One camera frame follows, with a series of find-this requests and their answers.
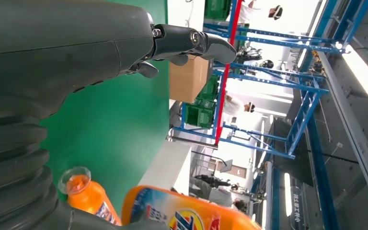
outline orange bottle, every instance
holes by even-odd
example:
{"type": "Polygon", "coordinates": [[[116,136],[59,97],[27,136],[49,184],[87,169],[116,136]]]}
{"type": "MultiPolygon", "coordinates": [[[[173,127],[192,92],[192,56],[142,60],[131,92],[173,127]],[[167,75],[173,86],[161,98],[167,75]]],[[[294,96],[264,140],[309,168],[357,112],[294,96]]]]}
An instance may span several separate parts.
{"type": "Polygon", "coordinates": [[[122,224],[151,219],[171,230],[261,230],[245,214],[189,196],[151,186],[128,192],[122,208],[122,224]]]}
{"type": "Polygon", "coordinates": [[[121,225],[105,190],[91,181],[91,172],[85,167],[75,167],[63,173],[58,188],[68,195],[70,206],[99,216],[115,225],[121,225]]]}

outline factory floor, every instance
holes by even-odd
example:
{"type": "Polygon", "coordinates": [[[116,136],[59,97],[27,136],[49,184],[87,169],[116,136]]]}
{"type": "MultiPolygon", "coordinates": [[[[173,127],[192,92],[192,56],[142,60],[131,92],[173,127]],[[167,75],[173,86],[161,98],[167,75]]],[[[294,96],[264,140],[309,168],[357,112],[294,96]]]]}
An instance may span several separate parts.
{"type": "MultiPolygon", "coordinates": [[[[113,2],[140,6],[155,24],[167,23],[166,0],[113,2]]],[[[47,166],[55,184],[65,170],[85,166],[120,213],[125,194],[138,184],[169,128],[168,63],[153,64],[160,71],[156,78],[124,75],[89,86],[41,122],[48,129],[42,147],[50,151],[47,166]]]]}

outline metal rail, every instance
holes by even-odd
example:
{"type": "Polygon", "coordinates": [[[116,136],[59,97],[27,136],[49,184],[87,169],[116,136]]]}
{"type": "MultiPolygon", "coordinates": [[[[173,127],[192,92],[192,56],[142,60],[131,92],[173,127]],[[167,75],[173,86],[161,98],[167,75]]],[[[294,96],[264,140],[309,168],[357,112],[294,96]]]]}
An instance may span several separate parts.
{"type": "Polygon", "coordinates": [[[338,83],[336,76],[329,64],[326,55],[322,52],[318,53],[322,66],[327,74],[327,83],[330,93],[335,101],[336,109],[341,117],[342,123],[352,144],[353,152],[356,155],[360,168],[368,184],[368,140],[362,132],[359,122],[357,121],[352,108],[347,101],[341,85],[338,83]]]}

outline red pole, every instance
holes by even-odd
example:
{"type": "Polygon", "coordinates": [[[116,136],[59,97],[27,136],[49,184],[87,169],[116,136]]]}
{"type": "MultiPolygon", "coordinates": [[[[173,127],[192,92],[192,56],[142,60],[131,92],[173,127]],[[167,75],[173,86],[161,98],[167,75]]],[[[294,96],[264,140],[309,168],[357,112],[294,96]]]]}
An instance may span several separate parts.
{"type": "MultiPolygon", "coordinates": [[[[238,28],[238,20],[239,20],[239,13],[241,12],[241,6],[242,6],[242,0],[238,0],[238,2],[236,4],[235,15],[233,17],[232,30],[228,31],[228,32],[230,32],[229,43],[232,46],[233,46],[233,43],[235,42],[235,35],[236,35],[236,30],[238,28]]],[[[221,133],[222,133],[222,126],[221,126],[222,110],[223,110],[223,105],[224,105],[224,102],[225,102],[225,93],[226,93],[225,89],[226,89],[226,81],[228,80],[228,75],[229,75],[229,68],[230,68],[230,64],[227,64],[225,66],[225,71],[223,73],[223,78],[222,78],[222,94],[221,94],[221,98],[220,98],[220,101],[219,101],[218,127],[217,127],[217,135],[215,136],[215,144],[216,145],[219,143],[219,138],[221,137],[221,133]]]]}

